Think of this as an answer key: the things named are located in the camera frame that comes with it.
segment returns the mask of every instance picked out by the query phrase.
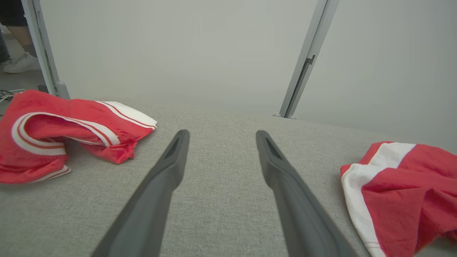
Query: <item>red fabric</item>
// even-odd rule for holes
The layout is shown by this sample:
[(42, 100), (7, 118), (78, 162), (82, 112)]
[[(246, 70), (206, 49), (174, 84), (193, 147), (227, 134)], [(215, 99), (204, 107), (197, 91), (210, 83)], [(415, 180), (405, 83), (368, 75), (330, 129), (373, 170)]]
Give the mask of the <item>red fabric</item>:
[(15, 94), (0, 120), (0, 182), (27, 183), (68, 173), (62, 144), (68, 138), (121, 163), (133, 158), (138, 140), (153, 132), (155, 123), (115, 102), (65, 100), (33, 90)]
[[(372, 145), (361, 171), (384, 143)], [(349, 168), (342, 166), (341, 175)], [(456, 155), (415, 145), (398, 167), (382, 169), (361, 192), (386, 256), (413, 256), (439, 236), (457, 240)]]

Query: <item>gray sock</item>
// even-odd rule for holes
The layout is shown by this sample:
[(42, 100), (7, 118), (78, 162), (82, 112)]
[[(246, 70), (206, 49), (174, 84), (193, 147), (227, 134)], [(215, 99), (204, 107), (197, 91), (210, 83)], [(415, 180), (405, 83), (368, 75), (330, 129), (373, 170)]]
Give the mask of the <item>gray sock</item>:
[(33, 46), (33, 44), (22, 46), (22, 48), (24, 48), (24, 50), (26, 52), (29, 52), (29, 54), (31, 54), (32, 56), (37, 56), (37, 52), (35, 51), (35, 47)]

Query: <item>black shorts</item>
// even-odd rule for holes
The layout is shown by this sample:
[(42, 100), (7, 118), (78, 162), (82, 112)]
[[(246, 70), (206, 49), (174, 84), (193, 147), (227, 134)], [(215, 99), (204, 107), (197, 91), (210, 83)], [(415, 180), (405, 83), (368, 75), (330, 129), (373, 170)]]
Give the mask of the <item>black shorts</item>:
[(0, 0), (0, 23), (5, 26), (27, 26), (21, 0)]

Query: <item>folded cloth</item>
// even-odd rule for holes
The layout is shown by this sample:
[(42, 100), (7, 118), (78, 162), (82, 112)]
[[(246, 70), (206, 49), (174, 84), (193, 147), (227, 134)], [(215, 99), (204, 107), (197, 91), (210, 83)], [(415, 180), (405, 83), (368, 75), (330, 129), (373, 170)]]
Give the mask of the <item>folded cloth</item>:
[(0, 183), (40, 182), (69, 173), (67, 139), (121, 163), (133, 158), (137, 142), (156, 123), (118, 102), (65, 100), (35, 90), (15, 94), (0, 120)]
[(457, 155), (380, 142), (341, 167), (352, 222), (374, 257), (413, 256), (439, 236), (457, 240)]

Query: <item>white partition wall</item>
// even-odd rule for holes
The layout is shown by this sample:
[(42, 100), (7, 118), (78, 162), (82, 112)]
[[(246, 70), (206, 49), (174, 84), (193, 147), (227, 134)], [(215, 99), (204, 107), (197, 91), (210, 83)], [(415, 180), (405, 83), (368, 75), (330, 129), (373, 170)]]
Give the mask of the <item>white partition wall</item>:
[(272, 115), (317, 4), (41, 0), (41, 9), (72, 98), (174, 99)]
[(457, 153), (457, 1), (342, 0), (298, 119)]

